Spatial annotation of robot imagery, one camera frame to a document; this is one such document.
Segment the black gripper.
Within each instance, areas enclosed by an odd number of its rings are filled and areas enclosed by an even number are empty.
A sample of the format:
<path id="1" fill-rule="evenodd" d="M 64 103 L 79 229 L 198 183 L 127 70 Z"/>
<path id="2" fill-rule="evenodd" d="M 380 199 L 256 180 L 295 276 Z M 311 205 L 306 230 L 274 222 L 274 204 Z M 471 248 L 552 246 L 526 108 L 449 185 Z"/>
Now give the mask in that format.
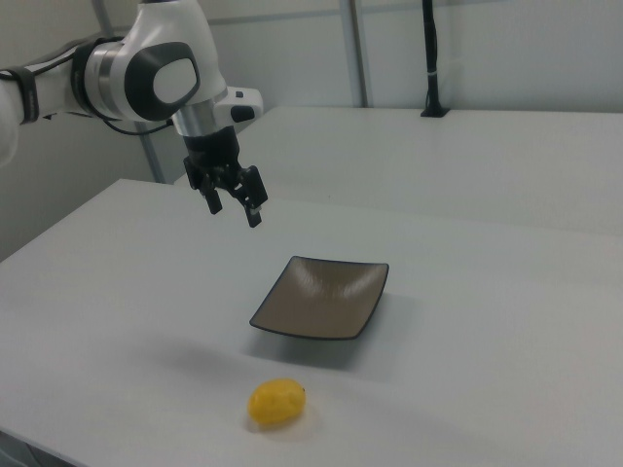
<path id="1" fill-rule="evenodd" d="M 258 168 L 241 168 L 235 129 L 226 126 L 205 136 L 184 136 L 183 140 L 190 186 L 200 188 L 210 213 L 215 215 L 223 209 L 216 187 L 223 188 L 242 205 L 249 227 L 256 228 L 262 222 L 262 205 L 269 197 Z"/>

